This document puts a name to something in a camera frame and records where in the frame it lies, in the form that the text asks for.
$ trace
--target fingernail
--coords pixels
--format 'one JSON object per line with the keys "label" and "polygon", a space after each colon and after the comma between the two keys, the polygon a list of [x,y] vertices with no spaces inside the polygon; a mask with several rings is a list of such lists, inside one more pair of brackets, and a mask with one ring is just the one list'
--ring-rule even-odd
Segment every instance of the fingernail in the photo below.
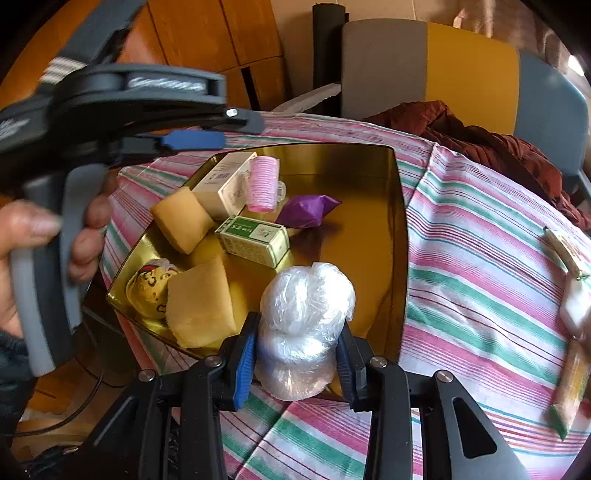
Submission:
{"label": "fingernail", "polygon": [[31,233],[34,236],[54,236],[61,229],[61,218],[50,213],[38,213],[31,218]]}

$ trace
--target plastic bag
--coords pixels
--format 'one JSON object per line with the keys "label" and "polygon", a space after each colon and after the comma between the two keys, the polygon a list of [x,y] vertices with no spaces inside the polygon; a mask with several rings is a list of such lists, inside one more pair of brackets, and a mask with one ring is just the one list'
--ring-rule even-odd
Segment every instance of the plastic bag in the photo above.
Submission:
{"label": "plastic bag", "polygon": [[335,374],[335,347],[355,307],[350,280],[329,263],[279,273],[261,298],[255,375],[280,400],[320,393]]}

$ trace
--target gripper handle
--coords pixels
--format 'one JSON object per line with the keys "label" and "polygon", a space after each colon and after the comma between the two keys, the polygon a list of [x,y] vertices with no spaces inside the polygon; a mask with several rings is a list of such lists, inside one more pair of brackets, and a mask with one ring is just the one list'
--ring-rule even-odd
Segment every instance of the gripper handle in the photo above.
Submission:
{"label": "gripper handle", "polygon": [[60,234],[39,248],[11,252],[11,280],[22,331],[36,377],[72,358],[72,332],[82,321],[80,289],[69,278],[72,243],[84,227],[90,201],[100,193],[108,168],[84,165],[55,172],[22,186],[21,196],[61,215]]}

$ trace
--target yellow plush toy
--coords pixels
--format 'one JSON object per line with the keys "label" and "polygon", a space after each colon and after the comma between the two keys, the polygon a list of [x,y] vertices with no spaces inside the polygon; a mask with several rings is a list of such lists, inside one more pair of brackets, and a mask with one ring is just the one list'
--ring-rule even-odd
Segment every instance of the yellow plush toy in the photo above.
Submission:
{"label": "yellow plush toy", "polygon": [[151,260],[127,282],[125,294],[131,306],[149,319],[166,318],[168,281],[178,273],[167,259]]}

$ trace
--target brown jacket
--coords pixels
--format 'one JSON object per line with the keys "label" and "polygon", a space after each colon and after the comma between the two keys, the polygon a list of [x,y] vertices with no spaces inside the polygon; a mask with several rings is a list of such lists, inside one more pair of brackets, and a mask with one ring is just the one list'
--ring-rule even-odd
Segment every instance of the brown jacket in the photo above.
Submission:
{"label": "brown jacket", "polygon": [[581,230],[591,230],[591,213],[570,203],[560,171],[525,140],[465,127],[440,100],[402,103],[365,120],[432,140],[492,168],[549,202]]}

